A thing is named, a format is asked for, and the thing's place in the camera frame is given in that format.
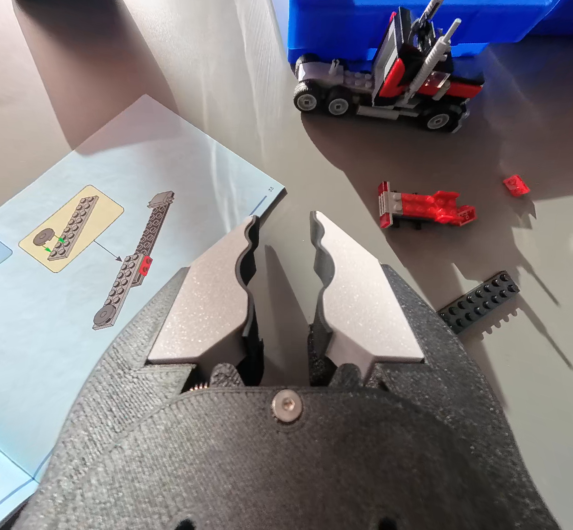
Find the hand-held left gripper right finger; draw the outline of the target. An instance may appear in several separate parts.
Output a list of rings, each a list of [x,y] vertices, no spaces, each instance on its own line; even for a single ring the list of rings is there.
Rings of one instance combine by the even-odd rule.
[[[382,374],[426,374],[423,350],[381,262],[320,211],[310,214],[314,271],[321,281],[308,337],[311,386],[352,364],[360,384]]]

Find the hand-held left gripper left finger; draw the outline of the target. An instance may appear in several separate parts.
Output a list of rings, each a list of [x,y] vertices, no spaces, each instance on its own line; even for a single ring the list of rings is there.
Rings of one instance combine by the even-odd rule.
[[[207,378],[229,363],[248,386],[264,374],[254,298],[260,219],[248,216],[193,261],[151,348],[150,364],[195,364]]]

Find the long black brick plate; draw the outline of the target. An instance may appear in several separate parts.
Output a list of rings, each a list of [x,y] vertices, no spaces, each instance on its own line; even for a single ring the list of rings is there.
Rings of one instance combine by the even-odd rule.
[[[460,334],[519,294],[520,288],[503,270],[442,307],[437,314],[451,331]]]

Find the small red brick assembly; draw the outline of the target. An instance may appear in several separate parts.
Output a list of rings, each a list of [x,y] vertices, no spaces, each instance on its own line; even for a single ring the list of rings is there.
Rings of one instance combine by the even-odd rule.
[[[461,227],[477,219],[472,205],[458,205],[458,192],[437,191],[433,195],[396,192],[388,182],[378,186],[379,225],[381,229],[398,225],[400,219]]]

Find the light blue instruction booklet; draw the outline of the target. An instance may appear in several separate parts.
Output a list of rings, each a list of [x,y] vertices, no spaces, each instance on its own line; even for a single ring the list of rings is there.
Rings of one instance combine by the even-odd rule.
[[[284,186],[149,96],[1,206],[1,518],[38,487],[70,406],[120,331],[180,268]],[[150,273],[93,318],[157,196]]]

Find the small red brick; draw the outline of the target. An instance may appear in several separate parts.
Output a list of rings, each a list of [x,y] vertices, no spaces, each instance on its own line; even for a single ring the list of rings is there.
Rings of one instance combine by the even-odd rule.
[[[512,197],[522,197],[531,191],[521,176],[517,174],[503,179],[503,184]]]

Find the grey desk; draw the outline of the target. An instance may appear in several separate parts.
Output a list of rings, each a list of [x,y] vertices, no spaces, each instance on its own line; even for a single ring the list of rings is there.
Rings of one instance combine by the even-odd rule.
[[[304,377],[319,210],[439,308],[498,270],[520,297],[463,334],[526,462],[572,455],[572,40],[482,57],[486,86],[446,138],[301,118],[269,0],[1,0],[1,203],[147,94],[282,183],[252,286],[265,378]],[[520,175],[530,193],[512,197]],[[458,192],[477,219],[380,228],[378,186]]]

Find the red and black toy truck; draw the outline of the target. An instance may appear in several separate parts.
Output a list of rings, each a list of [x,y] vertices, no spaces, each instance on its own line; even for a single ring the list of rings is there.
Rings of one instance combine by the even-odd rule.
[[[301,55],[295,64],[295,108],[333,117],[411,117],[429,132],[457,131],[485,80],[482,74],[468,78],[455,72],[451,39],[461,19],[447,32],[436,32],[433,18],[442,3],[430,0],[414,20],[404,7],[392,13],[369,71],[351,71],[339,58],[327,63],[314,53]]]

